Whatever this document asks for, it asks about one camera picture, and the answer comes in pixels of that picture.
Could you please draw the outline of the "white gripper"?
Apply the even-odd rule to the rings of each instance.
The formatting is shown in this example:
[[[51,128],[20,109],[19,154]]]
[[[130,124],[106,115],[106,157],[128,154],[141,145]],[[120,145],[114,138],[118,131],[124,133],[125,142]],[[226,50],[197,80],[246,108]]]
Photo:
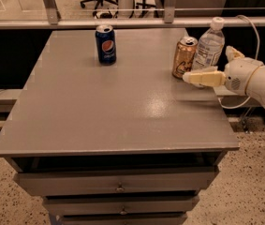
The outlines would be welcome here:
[[[217,87],[225,85],[229,91],[244,96],[251,76],[263,63],[244,57],[243,53],[232,46],[226,47],[225,55],[228,63],[224,72],[218,70],[217,67],[196,69],[186,72],[183,75],[183,80],[195,86]]]

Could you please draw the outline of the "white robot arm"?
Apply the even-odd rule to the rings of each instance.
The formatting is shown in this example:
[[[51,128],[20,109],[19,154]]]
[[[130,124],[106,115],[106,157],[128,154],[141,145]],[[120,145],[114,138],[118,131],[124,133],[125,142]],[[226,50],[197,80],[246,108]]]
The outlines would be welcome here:
[[[245,57],[232,46],[226,47],[228,63],[223,71],[204,68],[183,75],[186,83],[218,87],[224,85],[229,91],[248,96],[265,109],[265,65],[256,59]]]

